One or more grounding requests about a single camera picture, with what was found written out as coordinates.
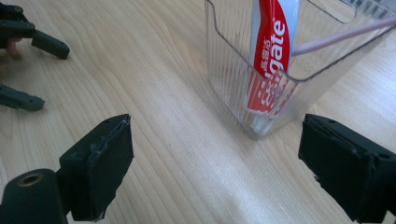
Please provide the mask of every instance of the transparent plastic container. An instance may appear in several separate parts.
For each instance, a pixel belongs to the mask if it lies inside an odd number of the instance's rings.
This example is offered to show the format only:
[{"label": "transparent plastic container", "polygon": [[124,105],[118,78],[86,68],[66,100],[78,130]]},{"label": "transparent plastic container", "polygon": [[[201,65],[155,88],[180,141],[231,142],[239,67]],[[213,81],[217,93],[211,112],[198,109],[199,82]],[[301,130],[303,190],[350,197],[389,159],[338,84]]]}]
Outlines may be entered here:
[{"label": "transparent plastic container", "polygon": [[[315,5],[318,1],[340,0],[302,0],[294,46],[396,14],[394,1],[346,0],[344,3],[349,15],[343,18],[345,13],[337,14],[336,10],[330,12],[318,7]],[[326,90],[394,30],[393,27],[375,30],[294,57],[288,74],[277,71],[264,81],[265,85],[271,85],[272,78],[280,78],[278,85],[270,88],[275,103],[268,113],[260,114],[247,109],[247,98],[255,91],[249,81],[252,78],[262,79],[248,62],[251,9],[252,0],[205,0],[209,81],[254,139],[263,138],[305,113]]]}]

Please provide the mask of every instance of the black object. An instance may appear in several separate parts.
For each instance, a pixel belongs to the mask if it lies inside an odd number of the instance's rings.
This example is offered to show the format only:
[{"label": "black object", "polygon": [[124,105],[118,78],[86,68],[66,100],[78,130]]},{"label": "black object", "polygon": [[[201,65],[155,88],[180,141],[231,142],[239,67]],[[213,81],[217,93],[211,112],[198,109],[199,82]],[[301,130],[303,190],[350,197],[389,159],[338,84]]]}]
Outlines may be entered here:
[{"label": "black object", "polygon": [[[23,15],[21,7],[0,3],[0,49],[5,49],[12,38],[32,38],[32,46],[60,59],[66,59],[70,52],[70,48],[64,42],[36,30],[35,25]],[[36,96],[6,86],[0,88],[0,105],[35,111],[41,109],[45,103]]]},{"label": "black object", "polygon": [[22,108],[28,111],[36,111],[42,109],[44,103],[39,97],[16,91],[0,84],[0,105],[6,105],[15,109]]},{"label": "black object", "polygon": [[54,173],[39,169],[11,180],[0,206],[2,224],[64,224],[105,217],[134,157],[130,116],[107,119],[60,158]]},{"label": "black object", "polygon": [[396,215],[396,155],[348,127],[305,115],[299,158],[351,220]]}]

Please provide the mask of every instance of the wood grain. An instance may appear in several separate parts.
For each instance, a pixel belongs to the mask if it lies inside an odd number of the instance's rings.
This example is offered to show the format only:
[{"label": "wood grain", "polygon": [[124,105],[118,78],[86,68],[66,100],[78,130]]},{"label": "wood grain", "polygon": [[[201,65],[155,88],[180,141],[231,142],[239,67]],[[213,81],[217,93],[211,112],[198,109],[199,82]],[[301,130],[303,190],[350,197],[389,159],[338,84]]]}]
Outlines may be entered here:
[{"label": "wood grain", "polygon": [[[350,223],[297,158],[300,120],[251,140],[210,88],[203,0],[4,3],[71,53],[57,60],[29,40],[18,60],[0,53],[0,81],[46,100],[35,113],[0,107],[0,192],[29,170],[59,169],[89,130],[129,113],[135,159],[100,223]],[[396,152],[395,37],[310,112]]]}]

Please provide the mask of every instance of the tabletop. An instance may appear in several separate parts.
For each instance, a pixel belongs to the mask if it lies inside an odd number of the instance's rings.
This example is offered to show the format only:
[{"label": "tabletop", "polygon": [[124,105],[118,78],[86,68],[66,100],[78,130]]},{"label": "tabletop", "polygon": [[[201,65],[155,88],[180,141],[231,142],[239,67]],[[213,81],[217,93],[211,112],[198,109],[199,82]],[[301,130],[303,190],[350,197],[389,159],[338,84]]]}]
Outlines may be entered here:
[{"label": "tabletop", "polygon": [[[128,113],[135,158],[99,223],[351,223],[297,157],[301,119],[253,140],[211,89],[204,0],[3,3],[71,52],[58,60],[27,39],[18,59],[0,52],[0,82],[46,101],[0,106],[0,192],[27,171],[58,170],[87,132]],[[395,33],[308,112],[396,152],[394,64]]]}]

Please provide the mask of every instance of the red toothpaste tube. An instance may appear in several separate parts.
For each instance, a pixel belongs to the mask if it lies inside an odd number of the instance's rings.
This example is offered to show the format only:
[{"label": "red toothpaste tube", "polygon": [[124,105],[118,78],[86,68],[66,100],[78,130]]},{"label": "red toothpaste tube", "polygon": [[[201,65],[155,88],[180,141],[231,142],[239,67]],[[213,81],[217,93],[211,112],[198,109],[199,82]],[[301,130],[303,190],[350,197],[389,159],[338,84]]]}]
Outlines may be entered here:
[{"label": "red toothpaste tube", "polygon": [[[258,113],[270,113],[277,100],[276,88],[288,72],[297,29],[299,0],[253,0],[249,62],[263,79],[251,75],[245,104]],[[289,100],[283,98],[279,109]]]}]

